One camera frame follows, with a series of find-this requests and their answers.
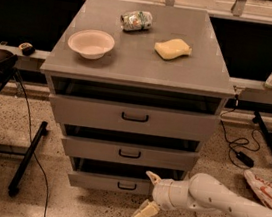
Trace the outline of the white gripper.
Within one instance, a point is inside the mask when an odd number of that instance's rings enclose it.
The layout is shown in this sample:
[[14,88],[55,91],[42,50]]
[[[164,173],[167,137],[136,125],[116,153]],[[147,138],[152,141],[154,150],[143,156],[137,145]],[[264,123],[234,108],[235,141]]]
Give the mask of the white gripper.
[[146,175],[154,185],[153,201],[145,200],[131,217],[153,217],[158,214],[160,209],[167,211],[187,206],[189,202],[188,181],[161,179],[152,171],[147,171]]

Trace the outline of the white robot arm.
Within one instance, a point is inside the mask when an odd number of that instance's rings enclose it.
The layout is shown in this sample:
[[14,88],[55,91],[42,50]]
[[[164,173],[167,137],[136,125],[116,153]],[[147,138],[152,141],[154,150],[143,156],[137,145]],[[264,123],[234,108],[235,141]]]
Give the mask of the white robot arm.
[[229,214],[231,217],[272,217],[272,209],[238,196],[209,174],[198,173],[191,179],[161,179],[147,171],[153,184],[152,201],[145,200],[131,217],[153,217],[161,210],[186,208]]

